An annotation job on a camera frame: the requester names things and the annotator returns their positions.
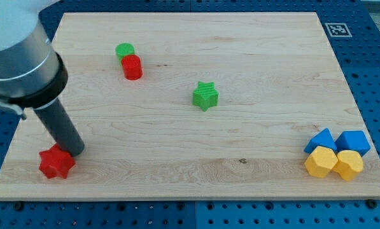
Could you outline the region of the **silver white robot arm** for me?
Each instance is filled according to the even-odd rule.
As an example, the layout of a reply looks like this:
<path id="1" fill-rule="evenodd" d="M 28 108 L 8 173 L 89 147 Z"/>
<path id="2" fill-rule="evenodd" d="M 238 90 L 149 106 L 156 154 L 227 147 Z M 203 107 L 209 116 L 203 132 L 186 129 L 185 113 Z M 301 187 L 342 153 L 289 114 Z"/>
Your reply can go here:
<path id="1" fill-rule="evenodd" d="M 85 145 L 59 100 L 67 69 L 39 20 L 53 4 L 0 0 L 0 108 L 23 120 L 32 108 L 59 148 L 77 156 Z"/>

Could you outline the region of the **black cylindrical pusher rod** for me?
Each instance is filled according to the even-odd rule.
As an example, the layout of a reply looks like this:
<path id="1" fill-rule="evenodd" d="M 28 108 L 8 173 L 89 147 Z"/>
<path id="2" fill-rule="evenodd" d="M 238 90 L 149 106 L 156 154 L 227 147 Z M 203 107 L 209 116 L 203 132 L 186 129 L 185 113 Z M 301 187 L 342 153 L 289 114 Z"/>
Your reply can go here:
<path id="1" fill-rule="evenodd" d="M 84 142 L 58 98 L 35 108 L 34 112 L 62 151 L 71 156 L 83 152 Z"/>

